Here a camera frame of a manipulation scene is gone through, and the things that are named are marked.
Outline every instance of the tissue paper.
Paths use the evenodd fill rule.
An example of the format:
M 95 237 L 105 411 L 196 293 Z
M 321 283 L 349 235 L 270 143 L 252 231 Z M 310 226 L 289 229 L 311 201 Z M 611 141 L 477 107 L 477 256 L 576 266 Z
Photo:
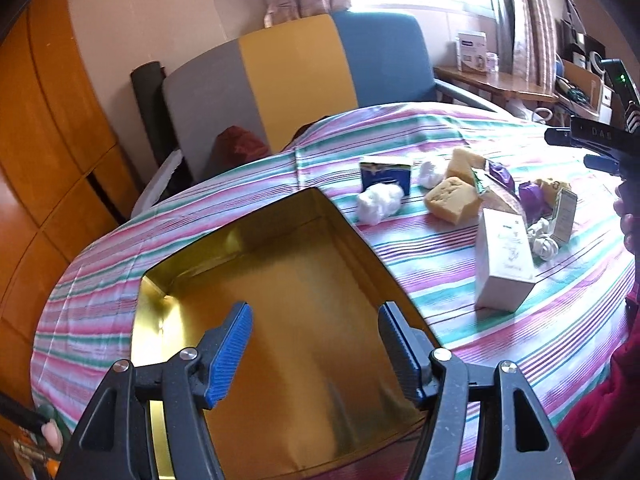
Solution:
M 378 225 L 400 209 L 404 191 L 398 184 L 373 184 L 358 195 L 356 213 L 361 222 Z
M 553 260 L 558 254 L 559 247 L 550 235 L 542 235 L 533 240 L 531 252 L 540 256 L 546 262 Z
M 433 189 L 444 180 L 447 165 L 444 160 L 434 156 L 420 165 L 418 184 L 426 189 Z
M 549 220 L 541 218 L 529 229 L 527 229 L 527 237 L 529 238 L 529 245 L 533 244 L 533 240 L 541 235 L 545 235 L 549 232 Z

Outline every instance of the person's hand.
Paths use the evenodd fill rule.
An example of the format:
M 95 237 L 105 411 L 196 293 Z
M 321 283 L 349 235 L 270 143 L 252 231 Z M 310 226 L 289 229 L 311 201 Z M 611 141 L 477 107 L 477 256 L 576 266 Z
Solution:
M 620 197 L 620 191 L 616 188 L 616 195 Z M 631 236 L 631 227 L 634 224 L 633 215 L 629 214 L 628 208 L 621 198 L 617 198 L 613 203 L 613 210 L 620 217 L 620 230 L 625 235 L 625 249 L 634 253 L 634 240 Z

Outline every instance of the blue box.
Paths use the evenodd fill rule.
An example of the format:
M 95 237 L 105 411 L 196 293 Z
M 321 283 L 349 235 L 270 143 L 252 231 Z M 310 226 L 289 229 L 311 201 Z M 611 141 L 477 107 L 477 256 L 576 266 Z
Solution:
M 398 184 L 408 196 L 411 189 L 412 161 L 405 156 L 364 156 L 360 159 L 362 190 L 382 182 Z

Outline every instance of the wooden cabinet door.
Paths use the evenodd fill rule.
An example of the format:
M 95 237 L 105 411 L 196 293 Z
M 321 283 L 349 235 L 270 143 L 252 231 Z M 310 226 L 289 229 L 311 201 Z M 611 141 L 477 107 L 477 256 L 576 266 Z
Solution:
M 38 224 L 80 178 L 40 90 L 25 14 L 0 44 L 0 163 Z
M 31 345 L 0 319 L 0 390 L 24 406 L 33 406 L 29 364 Z
M 133 182 L 120 147 L 111 148 L 95 167 L 93 173 L 120 214 L 129 219 L 140 192 Z
M 0 299 L 38 228 L 0 170 Z
M 87 172 L 116 140 L 84 70 L 67 2 L 33 0 L 28 14 L 42 91 L 69 151 L 80 170 Z
M 87 245 L 118 226 L 86 179 L 64 197 L 44 225 L 44 232 L 71 261 Z
M 40 233 L 24 253 L 2 301 L 2 320 L 33 343 L 44 304 L 65 272 L 68 261 Z

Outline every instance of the person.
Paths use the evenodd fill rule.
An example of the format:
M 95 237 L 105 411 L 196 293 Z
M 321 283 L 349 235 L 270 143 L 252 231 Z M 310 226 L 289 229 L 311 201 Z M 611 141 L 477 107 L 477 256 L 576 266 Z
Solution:
M 614 210 L 620 216 L 624 245 L 634 252 L 631 234 L 634 218 L 620 198 Z M 562 420 L 556 432 L 576 478 L 592 477 L 594 471 L 614 461 L 640 427 L 640 321 L 639 284 L 626 297 L 629 336 L 613 352 L 607 379 L 579 400 Z

